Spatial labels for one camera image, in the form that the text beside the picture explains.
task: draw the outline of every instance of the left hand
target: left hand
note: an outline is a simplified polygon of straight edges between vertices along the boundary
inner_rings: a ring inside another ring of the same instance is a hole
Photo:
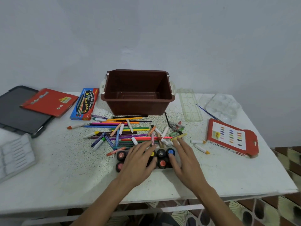
[[[157,147],[157,145],[154,145],[146,149],[150,144],[151,141],[146,141],[129,150],[122,169],[116,178],[120,185],[131,190],[147,179],[156,168],[157,157],[154,157],[150,165],[146,167],[151,153]]]

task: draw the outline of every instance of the brown plastic tub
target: brown plastic tub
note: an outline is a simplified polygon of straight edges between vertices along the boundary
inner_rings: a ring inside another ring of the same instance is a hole
[[[101,99],[114,115],[162,115],[175,96],[166,71],[111,70]]]

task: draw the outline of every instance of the black tablet case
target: black tablet case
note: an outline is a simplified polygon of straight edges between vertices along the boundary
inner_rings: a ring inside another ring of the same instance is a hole
[[[37,92],[26,86],[16,86],[0,96],[0,128],[20,135],[29,133],[32,138],[38,137],[54,116],[20,107]]]

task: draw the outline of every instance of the hand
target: hand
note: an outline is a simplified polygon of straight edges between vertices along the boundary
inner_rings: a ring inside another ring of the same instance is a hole
[[[157,145],[154,145],[146,150],[150,144],[151,141],[147,141],[138,144],[129,150],[122,169],[117,176],[117,179],[122,186],[126,186],[132,190],[134,187],[140,185],[145,179],[147,179],[152,171],[156,168],[157,157],[153,158],[149,166],[146,167],[151,153],[157,147]]]
[[[207,188],[209,184],[206,182],[192,148],[184,140],[180,138],[177,140],[173,140],[173,144],[180,156],[182,167],[179,167],[173,154],[168,155],[170,163],[180,181],[197,196],[197,193]]]

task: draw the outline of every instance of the table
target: table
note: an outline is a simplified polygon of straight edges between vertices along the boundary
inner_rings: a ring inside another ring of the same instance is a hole
[[[54,119],[41,136],[33,139],[32,148],[38,163],[0,184],[0,214],[88,206],[115,178],[115,159],[105,155],[111,151],[109,145],[104,143],[101,150],[92,152],[90,145],[93,140],[82,138],[93,131],[91,128],[66,129],[78,122],[69,119],[72,109],[61,118]],[[166,113],[170,121],[183,121],[188,133],[184,137],[186,142],[190,144],[190,140],[205,139],[209,115],[201,111],[202,122],[184,122],[178,95]],[[99,108],[95,108],[94,114],[109,115]],[[161,122],[157,125],[163,130],[166,121],[162,117],[154,119],[157,119],[156,124]],[[217,193],[224,200],[233,200],[297,192],[294,182],[243,110],[231,125],[255,132],[259,155],[248,159],[209,143],[206,149],[211,154],[205,155],[193,147],[207,181]],[[0,129],[0,144],[17,136]],[[122,203],[193,198],[194,194],[169,169],[155,170]]]

